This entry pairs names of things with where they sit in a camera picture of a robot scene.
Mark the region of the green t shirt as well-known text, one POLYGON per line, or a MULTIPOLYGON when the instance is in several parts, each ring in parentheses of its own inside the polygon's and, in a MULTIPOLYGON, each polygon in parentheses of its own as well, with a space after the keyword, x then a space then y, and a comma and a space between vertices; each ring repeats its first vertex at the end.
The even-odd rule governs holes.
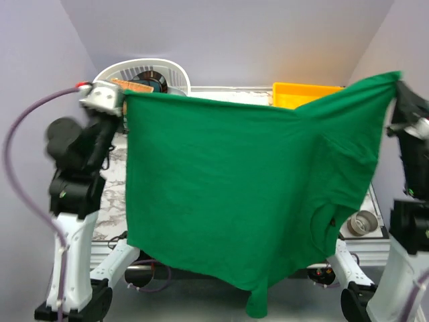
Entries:
POLYGON ((296 109, 127 92, 127 241, 250 292, 334 254, 378 163, 399 71, 296 109))

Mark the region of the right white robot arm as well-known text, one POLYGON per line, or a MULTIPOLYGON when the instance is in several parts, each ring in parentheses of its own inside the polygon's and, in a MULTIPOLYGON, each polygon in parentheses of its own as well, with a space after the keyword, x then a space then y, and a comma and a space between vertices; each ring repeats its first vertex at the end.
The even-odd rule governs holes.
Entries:
POLYGON ((404 192, 390 215, 390 248, 379 284, 366 276, 346 243, 320 239, 308 246, 310 258, 328 262, 341 286, 341 309, 347 321, 415 321, 428 285, 428 101, 408 85, 396 85, 389 137, 397 137, 404 168, 404 192))

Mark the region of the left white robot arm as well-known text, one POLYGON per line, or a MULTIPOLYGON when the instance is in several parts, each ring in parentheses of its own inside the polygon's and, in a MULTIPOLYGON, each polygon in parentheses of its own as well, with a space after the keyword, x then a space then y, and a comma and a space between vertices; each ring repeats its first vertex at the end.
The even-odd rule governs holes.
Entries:
POLYGON ((102 321, 113 298, 113 288, 131 265, 143 264, 146 245, 122 239, 95 268, 90 267, 95 223, 109 165, 111 142, 120 119, 91 117, 86 127, 63 117, 46 132, 46 151, 56 165, 49 187, 50 212, 59 229, 50 290, 34 312, 37 321, 102 321))

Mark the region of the tape roll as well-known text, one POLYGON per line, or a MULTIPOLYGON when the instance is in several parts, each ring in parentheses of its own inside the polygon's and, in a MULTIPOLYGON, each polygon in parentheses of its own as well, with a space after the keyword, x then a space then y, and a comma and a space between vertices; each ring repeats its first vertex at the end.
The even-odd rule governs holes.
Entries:
POLYGON ((357 237, 363 237, 373 233, 379 227, 377 217, 370 211, 361 210, 349 217, 347 229, 357 237))

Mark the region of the orange woven fan mat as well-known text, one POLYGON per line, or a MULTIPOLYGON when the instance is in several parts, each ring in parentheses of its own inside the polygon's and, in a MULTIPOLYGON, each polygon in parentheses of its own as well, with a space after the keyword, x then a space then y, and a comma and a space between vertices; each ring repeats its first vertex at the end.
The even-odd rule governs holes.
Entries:
MULTIPOLYGON (((152 93, 154 92, 154 88, 148 85, 143 85, 135 82, 131 82, 130 80, 120 80, 118 78, 112 78, 110 83, 113 83, 119 86, 122 91, 129 90, 136 93, 152 93)), ((112 110, 108 111, 108 115, 114 115, 117 117, 124 116, 127 114, 127 103, 126 99, 122 97, 122 106, 119 109, 118 107, 114 107, 112 110)))

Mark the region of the dark teal round plate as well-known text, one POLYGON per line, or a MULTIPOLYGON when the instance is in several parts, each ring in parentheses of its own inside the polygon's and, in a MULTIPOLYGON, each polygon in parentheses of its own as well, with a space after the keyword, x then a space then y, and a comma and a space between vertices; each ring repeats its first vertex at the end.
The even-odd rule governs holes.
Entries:
POLYGON ((154 70, 146 70, 137 74, 131 79, 131 82, 152 87, 156 93, 168 92, 168 83, 166 78, 154 70))

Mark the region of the white plastic laundry basket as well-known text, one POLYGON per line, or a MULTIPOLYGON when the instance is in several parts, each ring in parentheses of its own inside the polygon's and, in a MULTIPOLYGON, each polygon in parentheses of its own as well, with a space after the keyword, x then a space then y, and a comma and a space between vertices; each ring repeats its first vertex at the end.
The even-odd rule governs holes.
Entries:
POLYGON ((161 58, 138 58, 113 64, 102 70, 95 81, 109 81, 117 78, 137 81, 143 76, 156 76, 167 85, 168 93, 188 96, 191 92, 190 79, 177 63, 161 58))

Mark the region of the yellow plastic tray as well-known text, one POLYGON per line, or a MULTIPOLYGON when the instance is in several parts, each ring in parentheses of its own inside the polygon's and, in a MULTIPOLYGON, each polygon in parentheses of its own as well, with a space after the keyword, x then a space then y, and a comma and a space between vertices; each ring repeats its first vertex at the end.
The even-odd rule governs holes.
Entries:
POLYGON ((273 84, 273 105, 286 109, 296 109, 301 105, 341 90, 343 87, 277 82, 273 84))

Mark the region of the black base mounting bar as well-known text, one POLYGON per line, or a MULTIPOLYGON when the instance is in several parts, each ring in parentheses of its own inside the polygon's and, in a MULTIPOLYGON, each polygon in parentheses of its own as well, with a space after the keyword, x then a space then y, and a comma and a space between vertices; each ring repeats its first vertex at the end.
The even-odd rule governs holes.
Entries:
MULTIPOLYGON (((125 281, 137 286, 143 286, 151 280, 206 280, 215 279, 212 276, 197 274, 186 270, 171 268, 171 272, 163 264, 136 264, 133 263, 125 271, 125 281)), ((336 278, 334 270, 327 262, 309 268, 301 269, 289 278, 309 278, 313 281, 332 284, 336 278)))

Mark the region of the aluminium frame rail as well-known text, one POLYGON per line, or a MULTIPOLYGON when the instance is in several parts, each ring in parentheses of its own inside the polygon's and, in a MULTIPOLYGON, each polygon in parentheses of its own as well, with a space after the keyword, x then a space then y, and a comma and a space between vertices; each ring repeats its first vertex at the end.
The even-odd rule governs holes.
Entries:
MULTIPOLYGON (((348 250, 358 255, 360 267, 386 265, 390 249, 389 239, 348 239, 345 242, 348 250)), ((110 253, 111 249, 106 241, 93 241, 90 269, 95 269, 110 253)))

